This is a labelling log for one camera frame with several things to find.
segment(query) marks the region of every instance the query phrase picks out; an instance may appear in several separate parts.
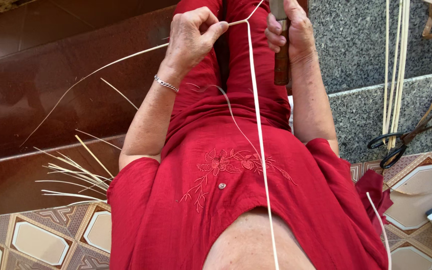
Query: fabric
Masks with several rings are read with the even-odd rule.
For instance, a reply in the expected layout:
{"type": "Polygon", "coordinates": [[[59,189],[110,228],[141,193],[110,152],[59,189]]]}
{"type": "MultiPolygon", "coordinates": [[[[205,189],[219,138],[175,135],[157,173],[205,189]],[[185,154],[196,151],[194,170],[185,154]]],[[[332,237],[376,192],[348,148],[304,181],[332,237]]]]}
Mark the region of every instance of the fabric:
{"type": "MultiPolygon", "coordinates": [[[[257,1],[228,1],[226,20],[246,18],[257,1]]],[[[183,0],[176,13],[221,3],[183,0]]],[[[316,269],[387,269],[385,248],[351,181],[350,164],[327,140],[307,145],[291,134],[290,106],[275,86],[274,53],[264,38],[267,3],[252,18],[256,79],[261,107],[272,211],[291,228],[316,269]]],[[[112,181],[110,265],[119,269],[201,269],[219,235],[241,214],[266,207],[258,155],[254,99],[249,72],[247,26],[229,28],[227,96],[211,51],[184,79],[171,116],[161,164],[140,158],[112,181]],[[226,184],[220,189],[219,184],[226,184]]]]}
{"type": "Polygon", "coordinates": [[[366,173],[356,182],[356,190],[359,193],[359,198],[363,202],[363,206],[368,213],[369,219],[371,220],[372,226],[376,233],[380,236],[383,232],[379,220],[376,216],[371,203],[368,200],[366,192],[369,192],[372,203],[376,207],[379,216],[381,217],[383,224],[389,224],[384,216],[384,212],[388,210],[392,205],[393,201],[389,197],[391,190],[388,188],[383,192],[383,176],[377,174],[374,170],[369,169],[366,173]]]}

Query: knife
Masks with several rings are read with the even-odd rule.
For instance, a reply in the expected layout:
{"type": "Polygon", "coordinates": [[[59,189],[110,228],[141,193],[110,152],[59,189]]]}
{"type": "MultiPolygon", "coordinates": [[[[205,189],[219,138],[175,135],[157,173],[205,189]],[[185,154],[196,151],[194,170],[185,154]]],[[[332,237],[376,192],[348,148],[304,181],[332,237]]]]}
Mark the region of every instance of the knife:
{"type": "Polygon", "coordinates": [[[281,35],[286,38],[286,43],[281,46],[281,50],[274,54],[274,84],[285,86],[290,82],[290,57],[288,54],[289,38],[288,29],[290,21],[284,12],[283,0],[269,0],[271,13],[276,17],[276,21],[281,25],[281,35]]]}

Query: forearm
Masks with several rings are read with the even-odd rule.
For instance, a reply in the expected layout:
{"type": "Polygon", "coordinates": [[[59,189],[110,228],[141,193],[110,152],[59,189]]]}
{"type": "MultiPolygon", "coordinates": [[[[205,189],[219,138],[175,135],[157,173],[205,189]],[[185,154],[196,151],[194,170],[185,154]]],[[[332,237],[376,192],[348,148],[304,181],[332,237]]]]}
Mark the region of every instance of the forearm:
{"type": "Polygon", "coordinates": [[[316,51],[291,66],[294,135],[303,143],[315,138],[330,141],[338,154],[333,115],[316,51]]]}
{"type": "MultiPolygon", "coordinates": [[[[180,75],[166,67],[164,61],[161,63],[158,75],[163,81],[179,87],[180,75]]],[[[126,134],[119,158],[121,169],[127,165],[125,157],[158,156],[161,153],[175,98],[176,92],[153,81],[126,134]]]]}

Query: red embroidery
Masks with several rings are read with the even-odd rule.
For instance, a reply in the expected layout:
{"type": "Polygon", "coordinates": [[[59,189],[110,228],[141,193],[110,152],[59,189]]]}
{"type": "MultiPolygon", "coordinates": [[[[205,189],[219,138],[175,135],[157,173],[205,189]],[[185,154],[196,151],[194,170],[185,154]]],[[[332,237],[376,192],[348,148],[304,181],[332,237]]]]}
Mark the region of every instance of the red embroidery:
{"type": "MultiPolygon", "coordinates": [[[[196,206],[196,211],[199,213],[199,208],[203,209],[204,206],[201,204],[202,200],[206,202],[205,195],[209,192],[204,192],[203,190],[203,183],[204,187],[208,185],[208,174],[213,173],[214,177],[217,177],[219,175],[219,172],[228,172],[231,174],[235,173],[241,173],[241,170],[239,168],[234,167],[232,164],[230,164],[231,159],[235,159],[239,162],[241,162],[241,166],[245,169],[252,170],[253,173],[257,172],[259,175],[263,172],[263,166],[261,164],[261,158],[257,153],[251,154],[251,151],[242,150],[239,152],[234,153],[234,149],[231,149],[229,152],[229,156],[226,150],[221,150],[219,153],[219,156],[216,156],[216,148],[213,148],[209,153],[205,153],[204,159],[206,160],[206,163],[198,164],[196,165],[198,169],[200,169],[202,172],[207,172],[205,175],[201,176],[200,178],[196,179],[194,182],[198,182],[195,186],[191,187],[179,200],[181,202],[182,200],[186,201],[188,198],[189,200],[192,200],[193,197],[191,196],[191,192],[193,191],[193,194],[198,194],[196,201],[194,205],[196,206]]],[[[291,176],[285,172],[282,169],[279,169],[275,163],[276,161],[272,159],[272,156],[268,156],[266,158],[266,169],[273,168],[273,170],[278,170],[284,178],[291,181],[294,185],[297,186],[297,184],[293,181],[291,176]]]]}

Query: scissors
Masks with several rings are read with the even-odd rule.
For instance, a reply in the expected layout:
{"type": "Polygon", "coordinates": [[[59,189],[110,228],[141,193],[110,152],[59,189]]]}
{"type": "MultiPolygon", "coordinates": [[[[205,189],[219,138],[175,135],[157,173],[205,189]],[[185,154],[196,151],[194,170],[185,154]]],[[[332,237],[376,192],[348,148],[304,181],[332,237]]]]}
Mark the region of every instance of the scissors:
{"type": "Polygon", "coordinates": [[[394,132],[394,133],[388,133],[388,134],[383,134],[381,136],[378,136],[374,139],[372,139],[369,143],[368,143],[368,148],[369,149],[375,149],[378,148],[380,146],[382,146],[383,144],[387,144],[387,139],[389,140],[390,137],[395,136],[396,138],[399,138],[399,140],[401,140],[403,142],[403,144],[401,146],[399,146],[398,148],[396,148],[396,150],[394,150],[393,152],[388,153],[379,163],[379,167],[381,167],[382,169],[388,169],[391,166],[393,166],[394,164],[396,164],[399,159],[403,156],[404,151],[406,150],[406,148],[408,148],[408,144],[421,132],[424,132],[428,129],[432,129],[432,126],[426,126],[429,121],[432,119],[432,114],[430,116],[428,116],[429,112],[432,109],[432,104],[429,107],[429,109],[426,111],[426,113],[423,115],[423,117],[421,118],[421,120],[419,120],[419,122],[417,123],[416,127],[410,131],[410,132],[394,132]]]}

